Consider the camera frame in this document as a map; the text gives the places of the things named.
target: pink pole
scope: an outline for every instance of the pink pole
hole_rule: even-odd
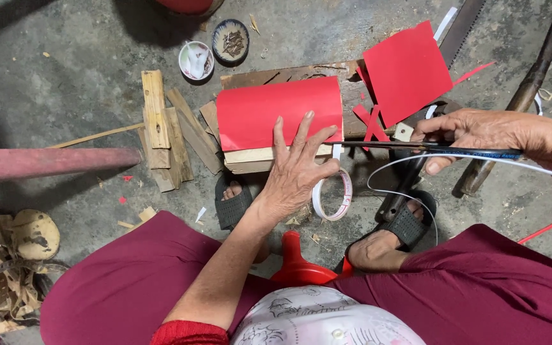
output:
[[[137,149],[0,149],[0,182],[134,166]]]

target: white bowl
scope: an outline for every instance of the white bowl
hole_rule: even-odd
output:
[[[191,68],[191,62],[189,60],[189,48],[194,50],[203,49],[208,52],[208,57],[204,64],[203,75],[200,78],[195,78],[191,75],[189,71]],[[214,55],[212,55],[210,47],[208,47],[206,44],[199,41],[192,41],[185,44],[185,46],[180,49],[180,54],[178,54],[178,66],[180,67],[182,73],[187,76],[187,78],[194,81],[201,81],[202,79],[210,75],[210,73],[212,73],[212,70],[214,69]]]

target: saw blade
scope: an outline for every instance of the saw blade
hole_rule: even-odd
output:
[[[447,35],[442,40],[440,52],[449,69],[453,66],[453,62],[476,23],[480,11],[483,10],[485,2],[486,0],[465,0]]]

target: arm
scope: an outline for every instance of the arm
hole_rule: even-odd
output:
[[[552,119],[510,111],[461,109],[451,114],[419,121],[411,141],[454,141],[456,147],[521,149],[545,169],[552,170]],[[425,171],[435,175],[450,165],[453,157],[432,157]]]
[[[324,128],[306,141],[314,112],[304,116],[290,150],[282,133],[283,119],[274,126],[275,162],[265,188],[257,196],[223,245],[204,266],[195,281],[165,317],[229,328],[235,308],[261,243],[281,219],[307,204],[312,187],[336,173],[338,160],[317,165],[319,145],[335,134]]]

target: red sleeve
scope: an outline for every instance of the red sleeve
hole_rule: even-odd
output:
[[[201,322],[166,322],[153,334],[150,345],[229,345],[226,330]]]

